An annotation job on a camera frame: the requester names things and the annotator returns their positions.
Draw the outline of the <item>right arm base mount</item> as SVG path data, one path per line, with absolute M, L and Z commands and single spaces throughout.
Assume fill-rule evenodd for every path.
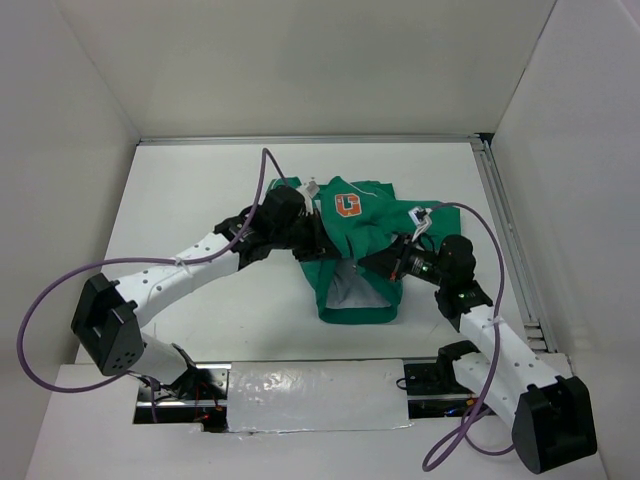
M 405 359 L 396 387 L 406 393 L 411 420 L 460 417 L 476 395 L 459 385 L 435 357 Z

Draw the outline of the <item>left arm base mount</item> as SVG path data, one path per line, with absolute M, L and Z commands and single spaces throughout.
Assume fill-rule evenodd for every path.
M 228 430 L 227 400 L 230 363 L 200 363 L 199 380 L 186 393 L 138 377 L 135 425 L 194 424 L 205 432 Z

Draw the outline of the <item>green jacket white lining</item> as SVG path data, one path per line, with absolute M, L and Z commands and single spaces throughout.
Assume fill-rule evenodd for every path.
M 318 317 L 338 325 L 385 324 L 393 321 L 403 285 L 364 270 L 357 261 L 389 247 L 399 234 L 412 234 L 416 208 L 437 200 L 400 200 L 390 183 L 348 182 L 336 176 L 318 186 L 313 197 L 339 259 L 302 262 L 315 294 Z

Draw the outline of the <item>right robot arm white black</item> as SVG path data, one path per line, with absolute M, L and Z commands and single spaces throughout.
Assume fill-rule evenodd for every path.
M 438 384 L 448 392 L 474 392 L 510 429 L 529 471 L 544 473 L 596 453 L 587 386 L 545 363 L 498 316 L 475 279 L 469 239 L 449 235 L 432 252 L 399 237 L 359 264 L 390 281 L 410 275 L 436 286 L 440 313 L 465 338 L 440 350 L 447 361 L 436 369 Z

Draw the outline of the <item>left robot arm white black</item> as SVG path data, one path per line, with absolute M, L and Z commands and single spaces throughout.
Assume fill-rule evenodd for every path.
M 143 327 L 183 297 L 274 250 L 289 250 L 298 261 L 339 258 L 321 220 L 318 192 L 314 182 L 277 186 L 260 205 L 224 220 L 164 265 L 115 280 L 102 273 L 89 278 L 71 327 L 100 372 L 142 376 L 176 399 L 211 387 L 211 376 L 184 349 L 152 338 Z

